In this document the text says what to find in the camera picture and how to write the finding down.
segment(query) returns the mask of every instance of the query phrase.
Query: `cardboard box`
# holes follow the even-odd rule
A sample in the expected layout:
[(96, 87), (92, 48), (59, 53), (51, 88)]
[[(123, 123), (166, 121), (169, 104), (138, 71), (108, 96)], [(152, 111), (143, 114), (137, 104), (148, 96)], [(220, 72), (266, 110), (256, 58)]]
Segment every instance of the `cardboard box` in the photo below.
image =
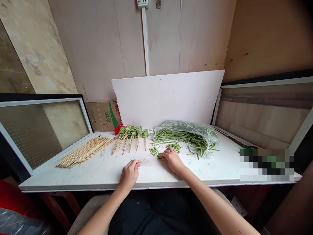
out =
[(98, 102), (86, 102), (86, 106), (93, 131), (103, 131)]
[(87, 107), (89, 118), (94, 124), (94, 131), (113, 131), (115, 127), (122, 125), (117, 102), (87, 102)]

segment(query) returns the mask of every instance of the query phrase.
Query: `white frame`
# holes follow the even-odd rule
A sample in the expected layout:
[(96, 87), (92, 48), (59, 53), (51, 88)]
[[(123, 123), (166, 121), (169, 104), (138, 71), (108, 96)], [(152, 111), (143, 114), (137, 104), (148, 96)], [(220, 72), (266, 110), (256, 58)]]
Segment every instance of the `white frame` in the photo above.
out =
[(79, 103), (81, 105), (81, 109), (82, 109), (83, 115), (84, 115), (84, 118), (85, 118), (85, 121), (86, 121), (86, 124), (87, 124), (87, 127), (88, 127), (89, 134), (84, 136), (82, 139), (76, 141), (74, 144), (72, 144), (71, 146), (67, 147), (66, 149), (64, 149), (63, 151), (61, 151), (60, 153), (58, 153), (57, 155), (55, 155), (54, 157), (52, 157), (51, 159), (46, 161), (45, 163), (41, 164), (40, 166), (38, 166), (34, 170), (30, 167), (30, 165), (28, 164), (28, 162), (24, 158), (23, 154), (21, 153), (19, 148), (16, 146), (16, 144), (13, 141), (13, 139), (11, 138), (11, 136), (6, 131), (6, 129), (4, 128), (4, 126), (2, 125), (2, 123), (0, 121), (0, 131), (1, 131), (1, 133), (3, 134), (4, 138), (9, 143), (9, 145), (11, 146), (11, 148), (13, 149), (13, 151), (15, 152), (17, 157), (20, 159), (22, 164), (25, 166), (25, 168), (27, 169), (27, 171), (29, 172), (30, 175), (34, 175), (35, 173), (40, 171), (42, 168), (44, 168), (47, 165), (49, 165), (51, 162), (53, 162), (56, 159), (58, 159), (64, 153), (70, 151), (73, 147), (75, 147), (76, 145), (81, 143), (84, 139), (86, 139), (87, 137), (89, 137), (93, 133), (91, 125), (90, 125), (90, 122), (89, 122), (89, 118), (88, 118), (88, 115), (87, 115), (87, 112), (86, 112), (86, 109), (85, 109), (85, 106), (84, 106), (84, 102), (83, 102), (82, 98), (0, 102), (0, 107), (9, 107), (9, 106), (19, 106), (19, 105), (29, 105), (29, 104), (44, 104), (44, 103), (56, 103), (56, 102), (67, 102), (67, 101), (79, 101)]
[[(255, 146), (237, 136), (234, 134), (227, 132), (223, 130), (220, 127), (217, 127), (215, 125), (216, 123), (216, 118), (218, 114), (218, 108), (221, 100), (221, 91), (222, 89), (227, 89), (227, 88), (240, 88), (240, 87), (255, 87), (255, 86), (276, 86), (276, 85), (286, 85), (286, 84), (298, 84), (298, 83), (313, 83), (313, 76), (311, 77), (301, 77), (301, 78), (290, 78), (290, 79), (283, 79), (283, 80), (275, 80), (275, 81), (268, 81), (268, 82), (257, 82), (257, 83), (245, 83), (245, 84), (237, 84), (237, 85), (227, 85), (227, 86), (221, 86), (218, 96), (217, 96), (217, 101), (215, 105), (215, 111), (213, 114), (213, 121), (212, 121), (212, 126), (214, 126), (216, 129), (224, 132), (227, 135), (230, 135), (240, 141), (242, 141), (245, 144)], [(289, 150), (291, 151), (290, 154), (294, 154), (299, 145), (301, 144), (302, 140), (304, 139), (305, 135), (309, 131), (310, 127), (313, 125), (313, 108), (305, 118), (304, 122), (302, 123), (301, 127), (297, 131), (295, 137), (293, 138), (291, 144), (289, 145)]]

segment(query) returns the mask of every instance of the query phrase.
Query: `right hand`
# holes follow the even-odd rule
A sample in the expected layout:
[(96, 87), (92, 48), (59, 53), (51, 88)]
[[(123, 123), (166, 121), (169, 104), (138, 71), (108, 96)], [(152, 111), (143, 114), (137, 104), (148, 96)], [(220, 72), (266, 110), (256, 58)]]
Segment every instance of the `right hand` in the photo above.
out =
[(176, 150), (168, 147), (161, 155), (167, 166), (179, 176), (186, 169)]

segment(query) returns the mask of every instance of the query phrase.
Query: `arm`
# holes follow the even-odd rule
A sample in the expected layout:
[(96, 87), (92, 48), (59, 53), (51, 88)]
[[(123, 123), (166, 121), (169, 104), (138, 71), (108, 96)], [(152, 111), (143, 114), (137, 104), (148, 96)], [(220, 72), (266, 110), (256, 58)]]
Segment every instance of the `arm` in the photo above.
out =
[(141, 162), (139, 160), (132, 160), (123, 168), (118, 187), (109, 197), (109, 199), (103, 204), (103, 206), (79, 231), (78, 235), (103, 235), (116, 210), (135, 185), (139, 175), (138, 167), (140, 164)]
[(176, 150), (167, 148), (162, 160), (192, 189), (221, 234), (259, 234), (241, 215), (187, 168)]

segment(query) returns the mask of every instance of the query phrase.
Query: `hand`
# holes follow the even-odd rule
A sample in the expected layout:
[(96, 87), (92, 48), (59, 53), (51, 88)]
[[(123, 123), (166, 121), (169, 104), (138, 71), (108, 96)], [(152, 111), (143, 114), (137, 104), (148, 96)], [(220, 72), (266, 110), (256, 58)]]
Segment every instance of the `hand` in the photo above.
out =
[(139, 176), (138, 167), (141, 161), (131, 160), (122, 170), (121, 180), (119, 186), (129, 193), (134, 187)]
[(164, 153), (160, 155), (162, 160), (166, 162), (167, 166), (179, 176), (186, 169), (176, 150), (168, 147)]

